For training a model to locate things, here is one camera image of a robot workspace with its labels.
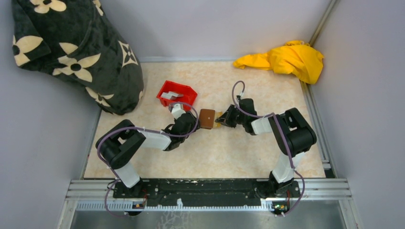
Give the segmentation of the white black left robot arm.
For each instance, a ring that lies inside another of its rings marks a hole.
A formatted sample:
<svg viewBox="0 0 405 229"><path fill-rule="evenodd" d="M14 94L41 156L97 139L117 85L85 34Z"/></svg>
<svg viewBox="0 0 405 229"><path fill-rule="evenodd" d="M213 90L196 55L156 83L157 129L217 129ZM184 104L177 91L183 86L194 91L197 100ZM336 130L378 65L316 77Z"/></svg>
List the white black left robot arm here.
<svg viewBox="0 0 405 229"><path fill-rule="evenodd" d="M192 105L174 102L169 105L169 111L174 123L165 129L146 129L125 119L96 142L97 156L123 183L124 191L133 198L140 196L143 191L141 177L130 162L135 153L142 148L174 150L201 127L198 112Z"/></svg>

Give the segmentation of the grey cards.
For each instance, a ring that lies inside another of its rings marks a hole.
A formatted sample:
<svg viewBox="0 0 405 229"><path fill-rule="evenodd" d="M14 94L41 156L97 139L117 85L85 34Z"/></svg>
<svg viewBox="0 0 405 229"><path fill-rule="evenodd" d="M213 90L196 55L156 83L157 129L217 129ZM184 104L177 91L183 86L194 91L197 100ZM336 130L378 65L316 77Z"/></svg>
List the grey cards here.
<svg viewBox="0 0 405 229"><path fill-rule="evenodd" d="M183 94L169 91L169 92L163 92L160 97L163 99L175 100L177 98L183 97Z"/></svg>

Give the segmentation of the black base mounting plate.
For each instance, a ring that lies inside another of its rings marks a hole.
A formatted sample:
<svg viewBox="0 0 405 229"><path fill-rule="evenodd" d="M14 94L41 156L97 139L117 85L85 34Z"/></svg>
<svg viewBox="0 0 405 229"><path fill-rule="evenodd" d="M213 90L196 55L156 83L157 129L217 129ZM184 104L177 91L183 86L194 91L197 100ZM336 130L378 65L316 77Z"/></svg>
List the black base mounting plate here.
<svg viewBox="0 0 405 229"><path fill-rule="evenodd" d="M265 198L298 198L300 188L293 181L280 195L268 193L268 179L142 179L134 188L118 182L114 198L140 198L147 206L175 206L178 199L187 207L259 206Z"/></svg>

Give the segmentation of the yellow crumpled cloth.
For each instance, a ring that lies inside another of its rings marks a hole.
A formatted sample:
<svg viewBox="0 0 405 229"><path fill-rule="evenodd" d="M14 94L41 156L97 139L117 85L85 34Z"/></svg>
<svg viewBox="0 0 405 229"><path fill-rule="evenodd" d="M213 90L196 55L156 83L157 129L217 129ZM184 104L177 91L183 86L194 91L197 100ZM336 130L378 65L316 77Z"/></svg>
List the yellow crumpled cloth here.
<svg viewBox="0 0 405 229"><path fill-rule="evenodd" d="M323 70L323 54L304 41L288 41L265 53L248 54L236 59L233 67L246 67L273 71L276 74L293 74L307 84L317 83Z"/></svg>

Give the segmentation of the aluminium frame rail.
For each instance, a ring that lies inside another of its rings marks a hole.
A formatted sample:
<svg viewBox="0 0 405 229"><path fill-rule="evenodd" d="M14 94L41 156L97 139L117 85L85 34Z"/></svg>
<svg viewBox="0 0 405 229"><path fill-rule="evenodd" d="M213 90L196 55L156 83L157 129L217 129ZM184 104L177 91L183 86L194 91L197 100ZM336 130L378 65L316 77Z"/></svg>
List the aluminium frame rail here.
<svg viewBox="0 0 405 229"><path fill-rule="evenodd" d="M122 182L114 184L109 179L84 179L70 182L67 199L98 198L168 198L170 195L238 195L243 198L287 198L303 200L345 200L352 193L348 181L342 178L296 179L289 186L278 191L270 190L267 179L144 179L133 188L127 188Z"/></svg>

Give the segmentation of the red plastic bin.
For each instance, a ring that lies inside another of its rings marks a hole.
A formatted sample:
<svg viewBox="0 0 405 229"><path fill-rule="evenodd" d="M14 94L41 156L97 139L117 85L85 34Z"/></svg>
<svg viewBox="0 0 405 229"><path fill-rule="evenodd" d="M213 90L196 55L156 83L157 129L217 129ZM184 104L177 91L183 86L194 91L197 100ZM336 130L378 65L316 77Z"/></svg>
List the red plastic bin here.
<svg viewBox="0 0 405 229"><path fill-rule="evenodd" d="M169 91L183 94L183 97L177 98L175 100L168 100L168 99L163 99L160 97L163 92L169 92ZM156 98L160 101L160 103L163 106L167 107L168 105L170 105L171 103L174 103L174 102L184 102L189 105L193 105L197 98L197 95L198 95L197 92L188 85L166 80L164 82L164 84L162 85L160 91L156 95Z"/></svg>

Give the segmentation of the black floral plush blanket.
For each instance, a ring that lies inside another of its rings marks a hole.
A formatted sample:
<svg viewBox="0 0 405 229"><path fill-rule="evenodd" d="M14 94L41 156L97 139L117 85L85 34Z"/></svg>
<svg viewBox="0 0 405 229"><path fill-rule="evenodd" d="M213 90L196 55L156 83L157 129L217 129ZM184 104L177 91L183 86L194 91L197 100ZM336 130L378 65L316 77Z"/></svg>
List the black floral plush blanket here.
<svg viewBox="0 0 405 229"><path fill-rule="evenodd" d="M19 68L83 90L105 112L132 112L144 94L140 62L98 0L13 0Z"/></svg>

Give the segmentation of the yellow credit card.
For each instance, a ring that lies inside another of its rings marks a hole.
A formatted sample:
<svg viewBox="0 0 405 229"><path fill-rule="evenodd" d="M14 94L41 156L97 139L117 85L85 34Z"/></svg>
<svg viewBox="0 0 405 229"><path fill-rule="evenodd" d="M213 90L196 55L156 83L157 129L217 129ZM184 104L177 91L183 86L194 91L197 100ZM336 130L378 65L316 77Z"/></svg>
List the yellow credit card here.
<svg viewBox="0 0 405 229"><path fill-rule="evenodd" d="M218 123L216 120L223 115L223 112L216 112L214 115L214 123L213 123L213 128L219 128L221 126L220 123Z"/></svg>

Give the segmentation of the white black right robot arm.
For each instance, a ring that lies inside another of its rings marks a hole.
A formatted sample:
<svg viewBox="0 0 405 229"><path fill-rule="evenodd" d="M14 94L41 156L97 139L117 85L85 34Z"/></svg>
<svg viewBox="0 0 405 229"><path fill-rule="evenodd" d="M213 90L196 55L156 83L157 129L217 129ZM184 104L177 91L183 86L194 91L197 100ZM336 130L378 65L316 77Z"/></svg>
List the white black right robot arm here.
<svg viewBox="0 0 405 229"><path fill-rule="evenodd" d="M275 197L282 196L291 186L296 165L317 141L314 130L297 108L261 117L251 98L240 99L237 105L229 106L216 122L231 128L242 125L251 135L273 133L281 154L269 174L266 191Z"/></svg>

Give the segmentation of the brown leather card holder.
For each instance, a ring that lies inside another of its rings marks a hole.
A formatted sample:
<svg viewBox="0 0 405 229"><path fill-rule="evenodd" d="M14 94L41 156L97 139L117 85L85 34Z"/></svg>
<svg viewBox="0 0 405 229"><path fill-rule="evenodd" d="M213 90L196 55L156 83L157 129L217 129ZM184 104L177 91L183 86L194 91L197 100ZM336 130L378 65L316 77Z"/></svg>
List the brown leather card holder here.
<svg viewBox="0 0 405 229"><path fill-rule="evenodd" d="M215 110L201 109L199 121L202 129L212 129L214 126Z"/></svg>

